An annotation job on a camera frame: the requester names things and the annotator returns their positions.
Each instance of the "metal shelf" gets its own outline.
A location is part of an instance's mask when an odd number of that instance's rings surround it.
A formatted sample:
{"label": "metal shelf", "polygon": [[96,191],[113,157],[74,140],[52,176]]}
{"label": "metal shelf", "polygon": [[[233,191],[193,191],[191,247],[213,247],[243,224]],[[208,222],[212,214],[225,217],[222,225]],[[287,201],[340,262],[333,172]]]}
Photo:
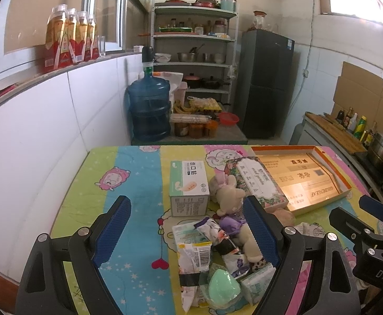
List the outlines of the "metal shelf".
{"label": "metal shelf", "polygon": [[211,36],[211,35],[198,35],[198,34],[155,34],[154,38],[157,39],[163,39],[163,38],[169,38],[169,39],[187,39],[187,38],[192,38],[192,39],[202,39],[202,40],[214,40],[214,41],[225,41],[225,42],[235,42],[235,39],[225,39],[225,38],[220,38],[217,36]]}
{"label": "metal shelf", "polygon": [[154,7],[154,11],[155,14],[202,15],[222,19],[231,19],[238,15],[238,13],[229,10],[194,6],[158,6]]}
{"label": "metal shelf", "polygon": [[225,90],[214,90],[209,88],[188,88],[186,92],[206,92],[206,93],[224,93],[229,94],[229,91]]}
{"label": "metal shelf", "polygon": [[226,64],[215,64],[211,62],[154,62],[154,66],[212,66],[212,67],[225,67],[228,68],[230,65]]}

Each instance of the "colorful tablecloth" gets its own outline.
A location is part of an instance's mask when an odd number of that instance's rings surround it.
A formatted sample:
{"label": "colorful tablecloth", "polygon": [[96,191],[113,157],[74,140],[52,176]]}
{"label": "colorful tablecloth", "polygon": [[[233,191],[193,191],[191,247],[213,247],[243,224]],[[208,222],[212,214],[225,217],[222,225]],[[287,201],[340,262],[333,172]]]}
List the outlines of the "colorful tablecloth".
{"label": "colorful tablecloth", "polygon": [[[313,224],[316,231],[335,230],[330,226],[328,215],[338,206],[358,215],[369,225],[376,227],[377,220],[361,210],[358,200],[365,193],[354,174],[329,148],[326,155],[352,184],[352,192],[321,209],[297,218],[297,223]],[[171,216],[168,197],[170,162],[172,160],[203,160],[207,177],[223,171],[225,162],[232,158],[251,156],[250,146],[202,145],[202,146],[123,146],[102,147],[91,150],[77,173],[52,228],[51,236],[72,235],[82,226],[90,226],[96,217],[106,212],[119,195],[126,195],[132,203],[130,220],[114,249],[108,263],[100,267],[100,273],[125,315],[180,315],[180,285],[177,255],[172,226],[188,222],[191,218]],[[209,203],[207,215],[214,216],[218,207]],[[353,245],[339,235],[346,248],[349,261],[356,262]],[[70,263],[65,263],[66,276],[81,315],[88,310],[77,286]],[[297,293],[303,293],[303,277]],[[250,315],[255,306],[244,299],[234,306],[234,314]],[[289,307],[288,314],[296,313],[297,305]],[[194,308],[190,315],[225,314],[224,310]]]}

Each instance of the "wooden cutting board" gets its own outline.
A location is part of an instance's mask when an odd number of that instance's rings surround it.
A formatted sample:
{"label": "wooden cutting board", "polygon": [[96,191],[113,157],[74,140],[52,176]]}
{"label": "wooden cutting board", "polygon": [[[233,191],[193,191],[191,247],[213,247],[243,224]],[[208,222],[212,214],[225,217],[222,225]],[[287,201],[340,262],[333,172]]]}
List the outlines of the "wooden cutting board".
{"label": "wooden cutting board", "polygon": [[350,155],[353,155],[357,151],[366,151],[361,142],[349,134],[345,130],[339,129],[336,125],[332,124],[320,115],[306,112],[307,116],[311,121],[317,124],[322,130],[330,135],[339,145],[341,145]]}

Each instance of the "black refrigerator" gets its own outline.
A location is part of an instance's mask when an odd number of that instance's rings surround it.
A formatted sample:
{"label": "black refrigerator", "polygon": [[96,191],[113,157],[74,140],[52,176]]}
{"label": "black refrigerator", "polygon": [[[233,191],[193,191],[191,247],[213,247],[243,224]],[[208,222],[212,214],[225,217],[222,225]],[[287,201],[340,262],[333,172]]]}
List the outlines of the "black refrigerator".
{"label": "black refrigerator", "polygon": [[233,112],[249,139],[273,137],[283,126],[292,97],[294,44],[266,30],[243,33]]}

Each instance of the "blue water jug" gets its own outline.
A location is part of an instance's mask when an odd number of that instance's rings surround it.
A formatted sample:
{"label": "blue water jug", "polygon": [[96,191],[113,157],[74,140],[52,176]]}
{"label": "blue water jug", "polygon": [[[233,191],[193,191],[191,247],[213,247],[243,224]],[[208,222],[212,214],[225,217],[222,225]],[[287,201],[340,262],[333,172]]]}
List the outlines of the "blue water jug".
{"label": "blue water jug", "polygon": [[171,132],[170,83],[153,76],[153,49],[144,47],[142,63],[145,76],[127,87],[133,135],[140,141],[158,141]]}

